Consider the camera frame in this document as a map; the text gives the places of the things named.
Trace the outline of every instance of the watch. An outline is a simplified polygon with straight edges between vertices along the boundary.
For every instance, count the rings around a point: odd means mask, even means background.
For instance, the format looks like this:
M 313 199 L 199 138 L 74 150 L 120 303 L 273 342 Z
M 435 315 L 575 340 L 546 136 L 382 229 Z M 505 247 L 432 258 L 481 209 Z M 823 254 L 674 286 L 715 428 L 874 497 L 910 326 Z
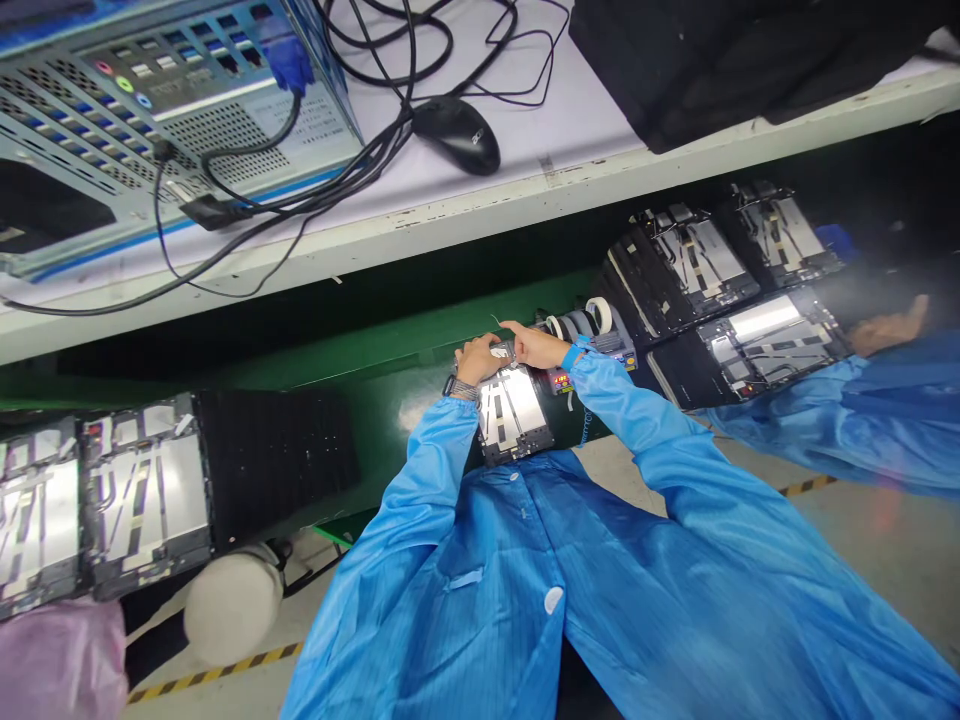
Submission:
M 448 377 L 446 384 L 443 386 L 443 396 L 450 397 L 451 395 L 462 395 L 471 402 L 477 402 L 480 399 L 480 391 L 473 385 L 467 385 L 462 380 L 457 380 L 456 375 Z

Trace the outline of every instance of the white table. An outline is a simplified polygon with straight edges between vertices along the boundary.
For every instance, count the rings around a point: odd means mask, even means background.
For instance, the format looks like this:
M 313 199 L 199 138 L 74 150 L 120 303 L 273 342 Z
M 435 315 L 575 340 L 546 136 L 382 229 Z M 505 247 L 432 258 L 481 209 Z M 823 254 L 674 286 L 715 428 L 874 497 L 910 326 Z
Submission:
M 564 0 L 568 5 L 573 0 Z M 414 2 L 414 9 L 429 4 Z M 349 4 L 337 4 L 338 24 L 351 27 Z M 538 0 L 521 0 L 520 30 L 558 29 L 562 14 Z M 418 86 L 418 94 L 443 92 L 487 52 L 483 36 L 500 13 L 493 2 L 454 3 L 443 17 L 457 36 L 451 61 Z M 374 23 L 379 35 L 386 25 Z M 421 57 L 437 51 L 437 33 L 426 30 Z M 955 47 L 946 33 L 937 38 Z M 529 85 L 546 55 L 546 39 L 512 48 L 484 78 L 492 89 Z M 392 73 L 408 62 L 408 46 L 382 52 Z M 371 58 L 350 56 L 376 73 Z M 389 90 L 351 84 L 362 130 L 372 137 L 397 113 Z M 547 103 L 537 110 L 489 98 L 471 99 L 500 142 L 503 165 L 489 178 L 467 176 L 416 138 L 373 187 L 318 218 L 262 293 L 337 277 L 525 225 L 636 197 L 960 108 L 960 68 L 912 60 L 877 87 L 791 123 L 744 123 L 664 155 L 654 155 L 633 134 L 619 109 L 569 38 L 557 50 Z M 286 250 L 299 220 L 275 228 L 234 252 L 203 276 L 226 292 L 252 289 Z M 171 254 L 186 270 L 215 251 L 228 235 L 189 228 L 170 236 Z M 98 307 L 136 297 L 170 280 L 156 243 L 72 268 L 37 285 L 0 276 L 0 292 L 21 302 L 66 308 Z M 423 282 L 411 278 L 411 282 Z M 204 312 L 235 300 L 181 288 L 138 308 L 94 318 L 59 318 L 0 307 L 0 365 L 140 327 Z

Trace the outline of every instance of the black mouse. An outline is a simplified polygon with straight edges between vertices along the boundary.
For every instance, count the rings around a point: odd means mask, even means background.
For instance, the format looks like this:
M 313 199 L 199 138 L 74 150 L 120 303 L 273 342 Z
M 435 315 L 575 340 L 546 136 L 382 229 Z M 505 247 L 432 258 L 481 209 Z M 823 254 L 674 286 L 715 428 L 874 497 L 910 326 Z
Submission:
M 476 108 L 458 97 L 436 97 L 413 111 L 413 131 L 471 175 L 500 169 L 500 145 Z

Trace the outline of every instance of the blue anti-static smock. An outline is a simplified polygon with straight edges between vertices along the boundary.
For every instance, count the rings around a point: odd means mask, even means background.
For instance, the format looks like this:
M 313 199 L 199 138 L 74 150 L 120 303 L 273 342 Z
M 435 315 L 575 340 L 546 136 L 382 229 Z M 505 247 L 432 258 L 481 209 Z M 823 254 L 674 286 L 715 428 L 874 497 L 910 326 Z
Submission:
M 826 475 L 960 500 L 957 330 L 704 415 L 759 452 Z
M 670 518 L 544 453 L 471 472 L 443 399 L 346 556 L 284 718 L 553 718 L 562 636 L 627 718 L 945 718 L 960 679 L 790 503 L 619 363 L 572 370 Z

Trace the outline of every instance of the floor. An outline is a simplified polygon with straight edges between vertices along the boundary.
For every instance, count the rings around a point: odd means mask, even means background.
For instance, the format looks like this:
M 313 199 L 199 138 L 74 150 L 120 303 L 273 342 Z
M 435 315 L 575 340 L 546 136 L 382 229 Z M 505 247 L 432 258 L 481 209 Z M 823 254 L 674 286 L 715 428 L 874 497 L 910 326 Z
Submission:
M 718 447 L 738 464 L 780 490 L 814 476 L 809 470 L 760 455 L 729 439 Z M 628 502 L 665 514 L 663 498 L 648 490 L 629 451 L 613 437 L 576 451 L 591 478 Z M 960 669 L 960 505 L 901 495 L 891 490 L 837 482 L 791 500 L 837 552 L 890 604 Z M 329 543 L 304 531 L 295 541 L 300 566 L 321 567 L 334 557 Z M 297 569 L 290 571 L 295 575 Z M 303 640 L 333 577 L 319 579 L 285 601 L 260 651 Z M 172 612 L 182 598 L 161 611 Z M 295 657 L 238 672 L 213 682 L 174 691 L 127 707 L 124 720 L 176 717 L 276 717 L 283 703 Z M 209 668 L 189 648 L 147 678 L 150 688 Z

